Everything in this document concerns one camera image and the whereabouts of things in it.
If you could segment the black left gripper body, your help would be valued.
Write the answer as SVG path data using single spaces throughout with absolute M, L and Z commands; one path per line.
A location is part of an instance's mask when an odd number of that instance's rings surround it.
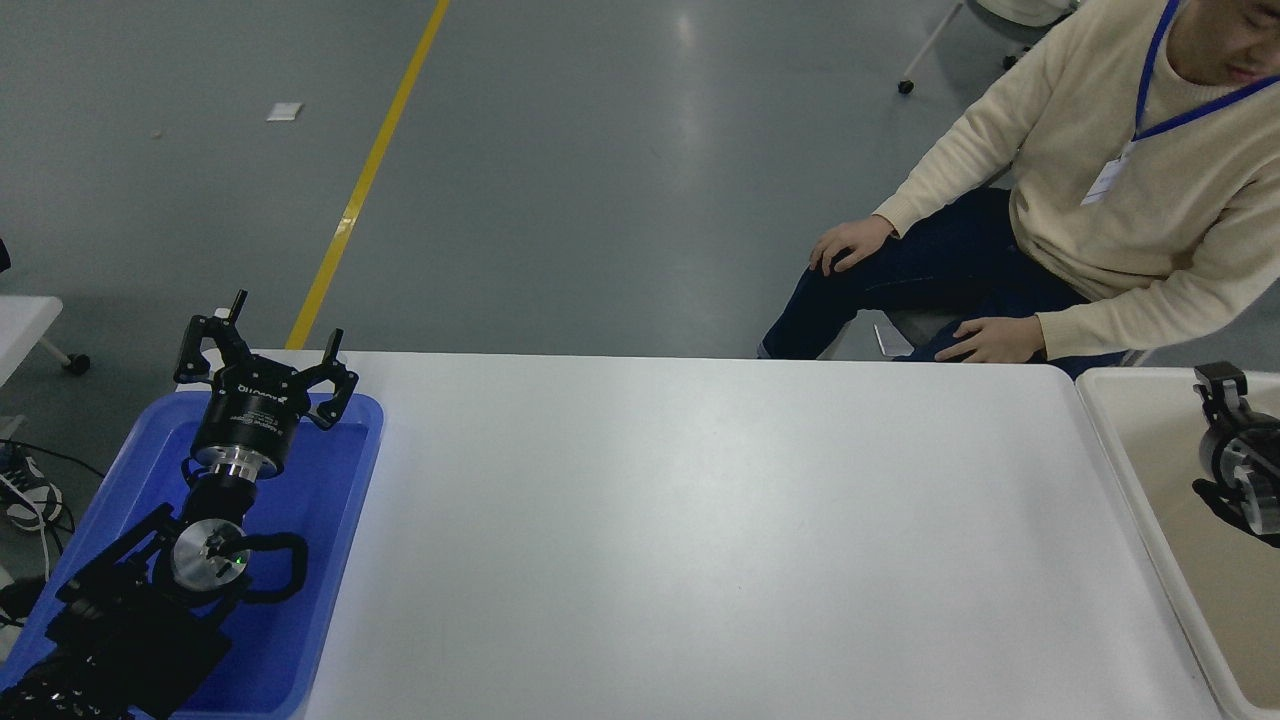
M 283 471 L 305 414 L 306 389 L 291 372 L 225 366 L 212 378 L 189 455 L 211 468 L 239 450 L 259 455 L 261 471 Z

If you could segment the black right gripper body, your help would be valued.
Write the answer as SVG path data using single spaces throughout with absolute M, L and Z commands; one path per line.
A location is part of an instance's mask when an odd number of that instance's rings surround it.
M 1199 460 L 1211 493 L 1245 493 L 1252 487 L 1253 461 L 1247 424 L 1211 424 L 1199 442 Z

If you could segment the person's left hand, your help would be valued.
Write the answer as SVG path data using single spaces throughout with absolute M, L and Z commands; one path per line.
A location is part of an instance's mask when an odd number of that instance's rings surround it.
M 961 322 L 955 343 L 940 350 L 938 363 L 1021 364 L 1046 348 L 1041 319 L 983 316 Z

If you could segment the person's right hand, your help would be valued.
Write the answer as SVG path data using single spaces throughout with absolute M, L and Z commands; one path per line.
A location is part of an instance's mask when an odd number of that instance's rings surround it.
M 809 254 L 808 269 L 822 275 L 846 272 L 878 252 L 896 233 L 896 227 L 878 214 L 840 223 L 819 236 Z

